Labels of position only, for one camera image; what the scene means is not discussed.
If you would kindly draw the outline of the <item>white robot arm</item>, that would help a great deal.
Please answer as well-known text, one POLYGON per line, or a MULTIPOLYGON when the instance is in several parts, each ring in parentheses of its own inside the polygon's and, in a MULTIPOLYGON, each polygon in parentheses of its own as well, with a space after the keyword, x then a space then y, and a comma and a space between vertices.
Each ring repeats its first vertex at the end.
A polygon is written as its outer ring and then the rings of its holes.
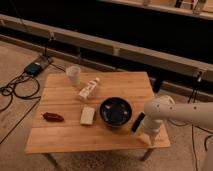
POLYGON ((176 103, 170 96, 160 96, 144 103, 145 117, 141 130, 149 136, 156 136, 165 119, 181 121, 213 131, 213 102, 176 103))

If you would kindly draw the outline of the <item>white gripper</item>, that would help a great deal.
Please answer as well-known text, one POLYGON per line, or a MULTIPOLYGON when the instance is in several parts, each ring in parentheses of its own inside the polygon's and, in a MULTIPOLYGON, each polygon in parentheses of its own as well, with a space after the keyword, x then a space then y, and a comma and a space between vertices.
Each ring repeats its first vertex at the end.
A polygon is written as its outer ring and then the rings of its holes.
POLYGON ((139 139, 142 142, 153 146, 155 144, 156 136, 160 132, 161 124, 162 120, 152 119, 146 116, 139 126, 139 139))

